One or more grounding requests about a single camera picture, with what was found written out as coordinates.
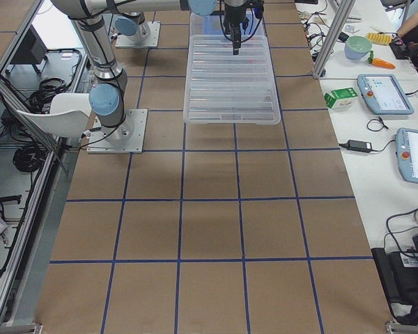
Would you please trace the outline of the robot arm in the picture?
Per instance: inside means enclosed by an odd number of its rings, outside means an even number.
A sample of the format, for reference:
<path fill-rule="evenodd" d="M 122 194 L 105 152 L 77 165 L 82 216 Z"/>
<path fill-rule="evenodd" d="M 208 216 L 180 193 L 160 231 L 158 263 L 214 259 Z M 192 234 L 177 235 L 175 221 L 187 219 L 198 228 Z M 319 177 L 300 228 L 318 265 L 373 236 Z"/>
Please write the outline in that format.
<path fill-rule="evenodd" d="M 103 14 L 111 13 L 128 19 L 136 26 L 144 22 L 149 11 L 181 10 L 204 17 L 217 9 L 224 14 L 223 32 L 230 33 L 233 53 L 243 43 L 240 25 L 246 20 L 251 1 L 53 1 L 54 6 L 67 15 L 78 29 L 86 52 L 94 66 L 98 85 L 89 95 L 89 101 L 102 127 L 104 138 L 121 143 L 133 135 L 127 120 L 124 93 L 127 74 L 116 60 Z"/>
<path fill-rule="evenodd" d="M 247 38 L 242 27 L 227 24 L 217 13 L 209 16 L 188 15 L 189 53 L 237 55 Z M 125 49 L 152 49 L 158 47 L 160 34 L 165 28 L 160 22 L 119 16 L 114 22 L 117 32 L 116 47 Z"/>

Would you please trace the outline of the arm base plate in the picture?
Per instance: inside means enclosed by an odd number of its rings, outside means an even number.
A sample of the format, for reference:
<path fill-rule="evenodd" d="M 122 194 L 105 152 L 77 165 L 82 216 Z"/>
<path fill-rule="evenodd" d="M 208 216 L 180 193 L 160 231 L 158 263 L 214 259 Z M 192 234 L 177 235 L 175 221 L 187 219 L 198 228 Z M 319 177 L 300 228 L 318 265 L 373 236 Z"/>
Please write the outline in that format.
<path fill-rule="evenodd" d="M 139 49 L 157 47 L 160 22 L 143 22 L 136 24 L 133 21 L 118 18 L 115 22 L 115 28 L 118 31 L 116 48 Z"/>
<path fill-rule="evenodd" d="M 142 153 L 147 117 L 147 109 L 128 109 L 123 124 L 105 138 L 112 129 L 102 127 L 96 116 L 93 127 L 101 129 L 91 134 L 92 144 L 86 146 L 86 151 L 90 154 Z"/>

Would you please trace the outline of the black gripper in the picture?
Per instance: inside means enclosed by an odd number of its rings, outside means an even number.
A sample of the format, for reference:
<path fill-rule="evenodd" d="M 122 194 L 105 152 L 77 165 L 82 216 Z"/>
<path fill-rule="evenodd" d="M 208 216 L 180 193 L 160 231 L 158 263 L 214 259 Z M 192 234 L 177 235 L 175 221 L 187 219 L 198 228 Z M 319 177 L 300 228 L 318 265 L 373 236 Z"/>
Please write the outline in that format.
<path fill-rule="evenodd" d="M 230 34 L 234 28 L 239 28 L 239 32 L 241 32 L 249 26 L 248 7 L 247 0 L 226 0 L 224 2 L 223 27 L 225 34 Z M 238 55 L 241 48 L 241 33 L 232 33 L 231 39 L 233 55 Z"/>

